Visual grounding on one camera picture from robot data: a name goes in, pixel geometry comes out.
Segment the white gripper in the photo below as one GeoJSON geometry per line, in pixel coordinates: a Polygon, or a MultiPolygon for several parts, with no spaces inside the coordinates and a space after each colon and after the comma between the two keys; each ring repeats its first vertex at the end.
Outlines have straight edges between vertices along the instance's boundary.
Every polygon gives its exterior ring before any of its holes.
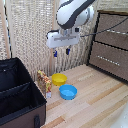
{"type": "MultiPolygon", "coordinates": [[[[53,48],[53,56],[57,57],[56,47],[77,44],[79,38],[79,28],[51,30],[47,33],[46,45],[49,48],[53,48]]],[[[69,55],[70,49],[71,48],[66,48],[66,55],[69,55]]]]}

